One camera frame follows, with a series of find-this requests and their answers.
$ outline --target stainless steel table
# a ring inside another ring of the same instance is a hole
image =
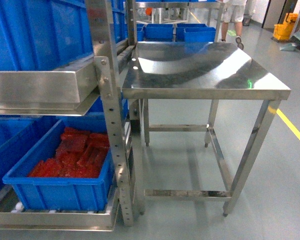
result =
[[[206,132],[205,147],[211,143],[226,189],[144,191],[142,172],[138,172],[139,194],[144,192],[153,198],[224,201],[223,214],[227,216],[239,198],[281,100],[287,100],[291,90],[230,43],[139,42],[122,91],[125,98],[139,105],[130,115],[134,114],[141,123],[144,121],[147,146],[149,132]],[[208,122],[206,125],[149,125],[148,99],[211,99]],[[219,100],[263,100],[234,178],[214,130]]]

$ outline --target rack shelf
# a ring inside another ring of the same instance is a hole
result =
[[[0,192],[0,229],[113,231],[119,209],[119,190],[112,187],[104,211],[24,210],[11,213],[18,202],[12,188],[6,185]]]

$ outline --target stack of blue crates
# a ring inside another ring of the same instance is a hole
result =
[[[0,71],[48,71],[92,53],[79,0],[0,0]]]

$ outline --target gray floor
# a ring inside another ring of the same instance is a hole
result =
[[[300,52],[279,51],[272,34],[244,27],[244,51],[292,89],[282,112],[300,130]],[[227,37],[228,42],[235,42]],[[151,100],[151,123],[202,124],[210,101]],[[220,101],[215,124],[230,171],[238,167],[260,101]],[[211,147],[200,133],[151,133],[144,150],[145,187],[223,190]],[[134,227],[119,219],[114,232],[0,231],[0,239],[300,240],[300,141],[276,116],[232,214],[221,202],[146,201]]]

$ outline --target blue crate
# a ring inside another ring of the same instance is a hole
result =
[[[186,42],[214,42],[216,29],[214,27],[195,27],[184,29],[184,40]]]
[[[54,117],[0,117],[0,189],[2,177],[53,126]]]
[[[128,100],[122,99],[121,102],[122,102],[122,117],[123,117],[122,120],[125,120],[129,113]],[[68,121],[71,124],[75,124],[78,128],[80,128],[82,125],[96,124],[100,132],[103,133],[107,132],[105,113],[104,113],[104,108],[100,97],[98,97],[98,99],[94,102],[92,107],[84,116],[57,116],[56,118],[64,121]]]
[[[145,38],[145,31],[146,31],[146,25],[142,24],[142,23],[137,23],[136,27],[137,27],[137,40],[139,42],[143,41]],[[128,25],[125,24],[124,25],[124,38],[126,39],[128,37]]]
[[[125,36],[125,8],[122,0],[111,0],[114,40],[116,43],[126,39]]]
[[[147,2],[147,3],[157,3],[162,2],[162,0],[135,0],[136,2]]]
[[[116,43],[124,40],[125,36],[125,14],[121,10],[112,9],[114,40]]]
[[[0,71],[47,71],[93,52],[76,0],[0,0]]]
[[[27,177],[40,160],[55,155],[65,127],[100,132],[98,124],[59,120],[2,180],[12,185],[26,209],[102,211],[114,175],[110,151],[98,178]]]
[[[138,42],[142,42],[145,38],[144,34],[144,27],[137,27],[136,28],[136,38]]]
[[[162,0],[162,2],[190,2],[189,0]]]
[[[148,24],[145,27],[146,39],[172,40],[174,34],[173,24]]]
[[[173,42],[172,39],[146,39],[146,42]]]
[[[175,29],[175,38],[177,41],[185,41],[185,28],[205,28],[207,25],[198,23],[178,23]]]

